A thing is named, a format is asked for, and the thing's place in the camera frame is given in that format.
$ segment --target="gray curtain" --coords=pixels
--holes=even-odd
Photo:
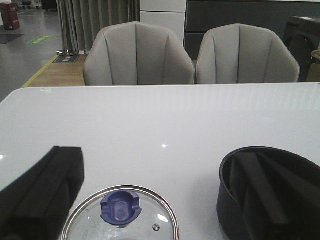
[[[102,28],[139,21],[139,0],[64,0],[64,5],[69,42],[77,52],[90,51]]]

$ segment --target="glass lid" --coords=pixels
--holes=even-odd
[[[176,216],[157,193],[121,185],[97,192],[67,220],[61,240],[178,240]]]

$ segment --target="upholstered dining chair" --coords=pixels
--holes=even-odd
[[[232,24],[209,30],[196,65],[199,84],[297,82],[300,67],[271,30]]]
[[[195,67],[173,31],[128,22],[98,33],[83,77],[86,86],[193,84]]]

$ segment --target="green floor sign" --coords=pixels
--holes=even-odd
[[[48,41],[50,38],[52,38],[51,35],[37,36],[35,39],[27,42],[27,44],[31,44],[31,45],[43,44],[44,42]]]

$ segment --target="white table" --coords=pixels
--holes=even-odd
[[[52,146],[82,147],[73,208],[111,186],[143,186],[170,203],[181,240],[222,240],[222,159],[267,146],[320,165],[320,84],[19,89],[0,104],[0,190]]]

